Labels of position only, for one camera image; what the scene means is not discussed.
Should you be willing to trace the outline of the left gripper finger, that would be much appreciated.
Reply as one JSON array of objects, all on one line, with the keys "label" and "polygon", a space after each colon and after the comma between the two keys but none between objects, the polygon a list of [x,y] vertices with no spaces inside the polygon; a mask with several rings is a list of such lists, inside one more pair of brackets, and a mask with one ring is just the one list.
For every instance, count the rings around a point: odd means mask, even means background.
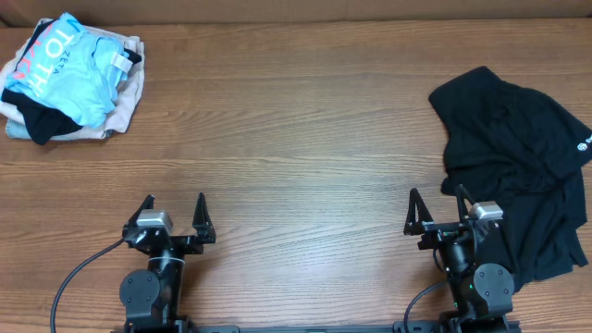
[{"label": "left gripper finger", "polygon": [[129,226],[136,226],[137,220],[140,216],[140,213],[146,209],[153,209],[154,208],[154,196],[149,194],[145,197],[143,202],[141,203],[140,207],[135,211],[135,213],[131,216],[128,221]]},{"label": "left gripper finger", "polygon": [[194,228],[212,228],[213,224],[209,216],[206,199],[203,192],[198,195],[197,203],[193,214],[192,226]]}]

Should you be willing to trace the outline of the black t-shirt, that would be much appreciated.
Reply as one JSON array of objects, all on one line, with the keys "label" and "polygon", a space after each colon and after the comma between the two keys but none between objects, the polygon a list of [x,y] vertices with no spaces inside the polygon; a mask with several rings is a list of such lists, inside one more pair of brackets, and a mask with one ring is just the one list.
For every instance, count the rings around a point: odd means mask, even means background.
[{"label": "black t-shirt", "polygon": [[548,95],[486,67],[439,86],[428,101],[449,138],[442,193],[463,185],[503,211],[480,260],[506,266],[518,290],[587,265],[577,230],[587,221],[590,128]]}]

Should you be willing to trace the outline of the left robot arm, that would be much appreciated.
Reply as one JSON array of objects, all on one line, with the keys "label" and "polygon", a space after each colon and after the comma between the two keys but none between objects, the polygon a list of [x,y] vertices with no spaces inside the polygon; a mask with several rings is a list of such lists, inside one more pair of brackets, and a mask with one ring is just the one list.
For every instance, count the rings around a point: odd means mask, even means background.
[{"label": "left robot arm", "polygon": [[154,209],[147,196],[122,230],[130,248],[148,256],[145,269],[124,277],[119,298],[126,309],[126,332],[195,332],[196,325],[179,314],[185,257],[204,252],[216,242],[216,231],[207,211],[205,196],[198,195],[191,235],[173,235],[173,223],[165,210]]}]

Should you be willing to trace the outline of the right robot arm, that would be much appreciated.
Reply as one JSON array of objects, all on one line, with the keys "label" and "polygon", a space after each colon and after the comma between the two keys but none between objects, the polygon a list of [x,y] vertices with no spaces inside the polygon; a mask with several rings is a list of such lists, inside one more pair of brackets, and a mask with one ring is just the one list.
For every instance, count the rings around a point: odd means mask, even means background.
[{"label": "right robot arm", "polygon": [[[420,291],[398,323],[404,332],[518,332],[507,320],[513,309],[514,280],[497,263],[478,259],[479,247],[490,230],[498,231],[503,211],[497,203],[477,202],[463,185],[455,189],[459,220],[437,223],[416,188],[410,190],[403,233],[419,236],[421,251],[430,250],[437,269],[446,278]],[[436,321],[412,321],[413,307],[427,294],[448,286],[454,301],[452,311]]]}]

